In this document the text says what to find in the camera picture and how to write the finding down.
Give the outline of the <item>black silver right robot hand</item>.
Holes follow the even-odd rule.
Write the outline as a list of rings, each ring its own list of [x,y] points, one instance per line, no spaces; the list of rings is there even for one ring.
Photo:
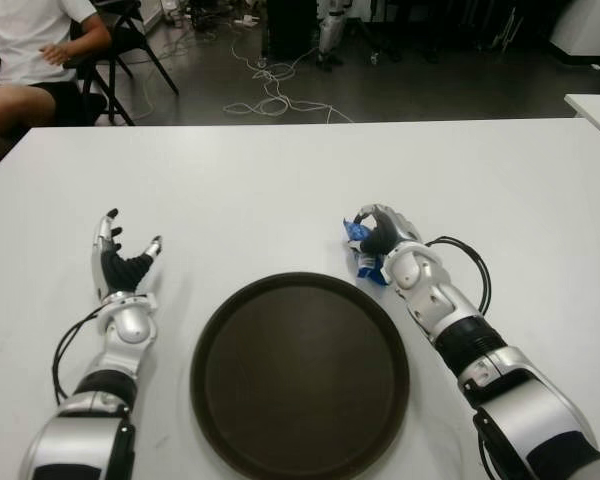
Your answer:
[[[375,227],[361,240],[349,240],[348,246],[364,254],[387,255],[405,241],[421,243],[422,238],[406,218],[389,206],[370,204],[363,206],[354,218],[354,224],[361,225],[367,217],[372,217]]]

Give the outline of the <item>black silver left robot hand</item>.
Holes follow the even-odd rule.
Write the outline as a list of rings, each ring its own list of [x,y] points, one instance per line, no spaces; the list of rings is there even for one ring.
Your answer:
[[[91,250],[91,271],[96,295],[103,304],[110,297],[133,295],[163,249],[163,239],[155,236],[140,254],[123,258],[116,241],[123,229],[115,227],[117,208],[109,210],[96,225]]]

